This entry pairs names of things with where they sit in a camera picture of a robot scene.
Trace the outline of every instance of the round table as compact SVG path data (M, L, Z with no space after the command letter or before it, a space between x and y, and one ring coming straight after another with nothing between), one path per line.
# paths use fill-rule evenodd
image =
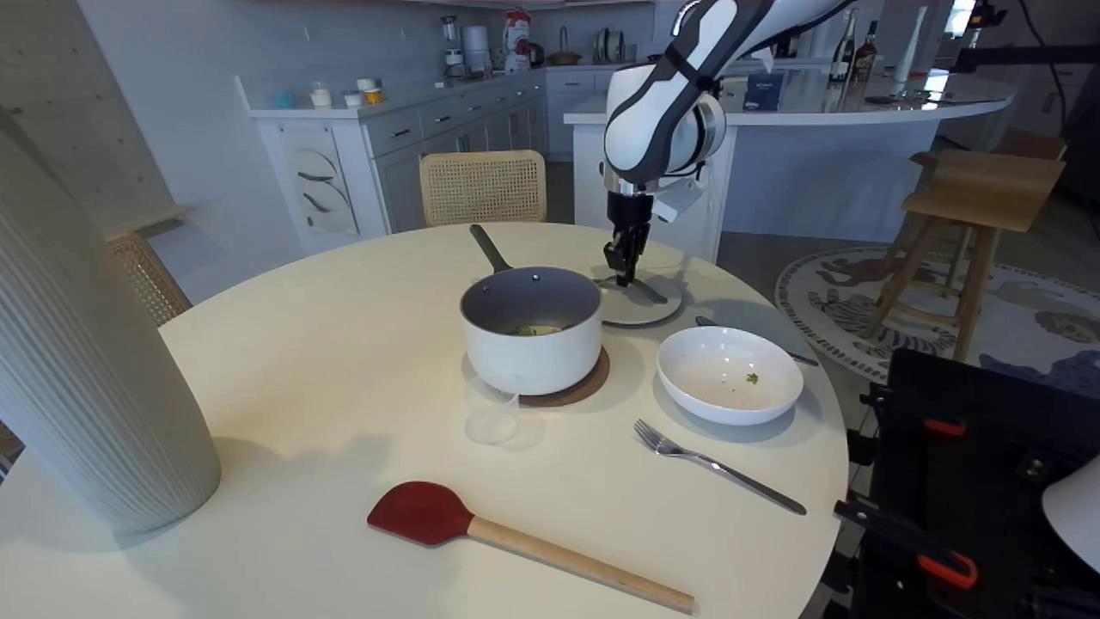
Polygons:
M513 266L601 273L604 233L489 223ZM35 454L0 484L0 598L10 617L678 617L665 607L455 540L415 546L365 522L399 482L451 484L479 518L601 559L697 598L697 617L797 617L832 554L845 428L823 368L792 418L719 430L689 421L655 360L724 304L768 305L730 273L656 249L642 277L689 304L656 327L604 327L610 378L567 406L526 406L545 436L468 436L497 406L466 360L457 299L489 277L468 229L317 255L235 286L162 327L216 436L225 482L191 520L117 540ZM686 448L793 497L809 518L646 451L646 421Z

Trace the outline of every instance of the bar stool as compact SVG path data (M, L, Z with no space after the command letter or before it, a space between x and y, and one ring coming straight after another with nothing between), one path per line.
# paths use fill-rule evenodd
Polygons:
M547 222L541 152L432 152L420 159L422 222Z
M107 253L151 327L162 327L194 305L159 253L137 232L111 237Z
M1048 193L1063 177L1059 159L1029 159L1002 152L931 152L914 156L924 164L918 189L903 211L914 223L910 240L897 240L890 260L901 269L876 299L876 332L889 316L929 323L955 334L955 360L966 357L971 339L981 316L985 286L1003 232L1029 233ZM952 313L929 313L903 304L908 291L921 291L918 277L937 269L937 240L961 229L961 253L946 260L949 277L938 291L955 299Z

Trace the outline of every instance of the white bowl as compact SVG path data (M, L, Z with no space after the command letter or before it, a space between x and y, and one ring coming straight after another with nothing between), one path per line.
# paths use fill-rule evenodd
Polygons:
M1100 458L1042 491L1057 534L1100 575Z
M724 428L771 422L804 389L783 348L733 327L678 332L661 343L656 375L678 406Z

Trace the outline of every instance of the cable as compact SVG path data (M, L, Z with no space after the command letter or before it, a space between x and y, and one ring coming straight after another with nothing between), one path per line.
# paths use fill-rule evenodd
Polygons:
M1059 95L1059 137L1063 137L1063 133L1067 133L1067 117L1071 117L1063 77L1059 77L1059 67L1057 67L1054 57L1048 57L1047 38L1040 34L1040 27L1034 27L1034 20L1033 20L1029 0L1017 0L1017 3L1020 3L1020 17L1025 17L1033 38L1040 41L1040 49L1042 49L1042 57L1047 57L1047 69L1054 73L1054 82L1057 82L1057 95Z

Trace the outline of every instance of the robotic arm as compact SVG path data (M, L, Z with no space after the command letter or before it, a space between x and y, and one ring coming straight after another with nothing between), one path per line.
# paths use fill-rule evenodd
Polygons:
M717 77L783 34L804 31L850 0L689 0L656 67L611 77L604 129L604 260L620 286L638 280L661 179L696 177L724 143Z

